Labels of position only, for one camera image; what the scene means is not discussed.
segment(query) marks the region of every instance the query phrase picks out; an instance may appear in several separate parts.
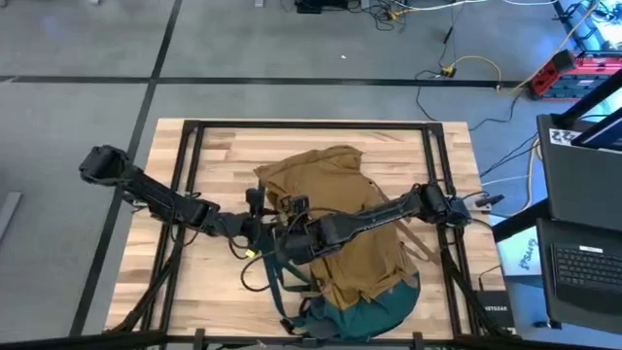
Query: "yellow connector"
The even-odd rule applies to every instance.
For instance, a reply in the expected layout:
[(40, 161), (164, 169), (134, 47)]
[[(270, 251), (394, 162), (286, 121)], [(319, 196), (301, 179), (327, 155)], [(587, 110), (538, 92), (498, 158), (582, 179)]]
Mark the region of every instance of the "yellow connector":
[(440, 68), (440, 75), (452, 78), (456, 74), (456, 69), (453, 65)]

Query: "metal bracket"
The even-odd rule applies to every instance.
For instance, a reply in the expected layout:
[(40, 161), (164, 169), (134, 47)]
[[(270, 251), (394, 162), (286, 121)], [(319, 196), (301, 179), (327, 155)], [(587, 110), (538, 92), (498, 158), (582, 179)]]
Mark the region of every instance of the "metal bracket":
[(412, 345), (409, 346), (409, 350), (424, 350), (426, 344), (424, 343), (424, 337), (420, 332), (412, 333)]
[(477, 206), (477, 201), (482, 199), (488, 199), (489, 195), (485, 193), (474, 194), (468, 196), (464, 199), (465, 207), (468, 211), (491, 211), (493, 210), (493, 206), (490, 203), (484, 204), (483, 206)]
[(201, 121), (184, 121), (184, 125), (182, 126), (182, 136), (193, 132), (200, 124)]
[(205, 329), (196, 329), (194, 331), (194, 342), (192, 343), (192, 350), (207, 350), (209, 345), (205, 341)]
[(303, 337), (300, 339), (299, 347), (303, 349), (317, 349), (319, 347), (322, 347), (322, 342), (318, 338)]
[(443, 135), (443, 124), (441, 122), (429, 122), (428, 130), (436, 137)]

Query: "table leg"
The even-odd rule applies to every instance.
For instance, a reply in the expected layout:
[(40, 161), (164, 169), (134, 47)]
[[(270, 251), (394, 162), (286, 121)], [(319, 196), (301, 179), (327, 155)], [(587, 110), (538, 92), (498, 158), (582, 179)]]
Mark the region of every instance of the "table leg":
[(537, 218), (549, 218), (548, 198), (532, 205), (522, 212), (505, 219), (493, 226), (495, 243), (501, 242), (514, 234), (532, 227)]

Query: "backpack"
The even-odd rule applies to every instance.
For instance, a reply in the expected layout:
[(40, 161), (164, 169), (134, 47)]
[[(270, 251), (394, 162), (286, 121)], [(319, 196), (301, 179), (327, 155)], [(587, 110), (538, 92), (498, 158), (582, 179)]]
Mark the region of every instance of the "backpack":
[[(267, 188), (267, 198), (277, 211), (283, 200), (306, 195), (309, 208), (325, 207), (348, 213), (381, 204), (386, 196), (361, 173), (362, 152), (350, 146), (309, 151), (255, 170)], [(313, 211), (314, 219), (325, 215)], [(408, 231), (397, 225), (437, 263), (431, 252)], [(397, 236), (395, 225), (383, 225), (359, 234), (340, 251), (308, 264), (310, 274), (276, 255), (264, 255), (269, 289), (290, 334), (318, 339), (367, 340), (398, 326), (414, 309), (421, 290), (419, 272), (407, 257), (415, 254)], [(258, 242), (264, 252), (274, 251), (271, 237)], [(288, 286), (290, 274), (303, 282)], [(287, 315), (281, 289), (301, 293), (297, 315)]]

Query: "wooden table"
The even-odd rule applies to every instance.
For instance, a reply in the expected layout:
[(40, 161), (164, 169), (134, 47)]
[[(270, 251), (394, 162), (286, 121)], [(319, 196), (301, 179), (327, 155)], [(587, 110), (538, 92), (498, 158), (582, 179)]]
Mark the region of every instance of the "wooden table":
[[(159, 120), (146, 166), (150, 176), (167, 185), (170, 184), (183, 122), (181, 119)], [(443, 127), (458, 193), (480, 191), (467, 124), (445, 122)], [(190, 159), (192, 143), (190, 139), (186, 159)], [(363, 173), (375, 180), (389, 197), (408, 191), (414, 182), (428, 180), (421, 132), (418, 131), (208, 128), (194, 188), (203, 197), (221, 204), (223, 211), (248, 211), (244, 191), (256, 187), (258, 182), (253, 169), (311, 149), (340, 144), (349, 144), (364, 152)], [(442, 174), (439, 164), (436, 167), (437, 173)], [(475, 217), (487, 221), (482, 215)], [(147, 289), (160, 225), (160, 222), (149, 218), (146, 210), (135, 214), (107, 328), (120, 322)], [(438, 247), (435, 227), (416, 219), (411, 221), (409, 227), (430, 248), (435, 250)], [(476, 286), (479, 273), (500, 263), (497, 249), (490, 230), (479, 224), (466, 228), (465, 245), (471, 281)], [(422, 293), (419, 301), (413, 313), (399, 327), (381, 337), (410, 338), (413, 332), (421, 332), (425, 339), (452, 338), (440, 266), (431, 262), (414, 262), (421, 271)], [(201, 234), (183, 254), (169, 333), (194, 334), (196, 328), (204, 328), (209, 335), (287, 335), (279, 324), (281, 316), (269, 291), (251, 293), (240, 284), (239, 274), (245, 263), (231, 255), (224, 238)], [(266, 284), (260, 263), (249, 270), (246, 278), (252, 286)], [(498, 269), (487, 273), (483, 282), (487, 290), (504, 289)], [(457, 294), (463, 332), (467, 333), (465, 302), (460, 292)], [(300, 297), (284, 293), (283, 299), (289, 314), (294, 315)], [(157, 315), (161, 300), (162, 293), (153, 325), (159, 322)]]

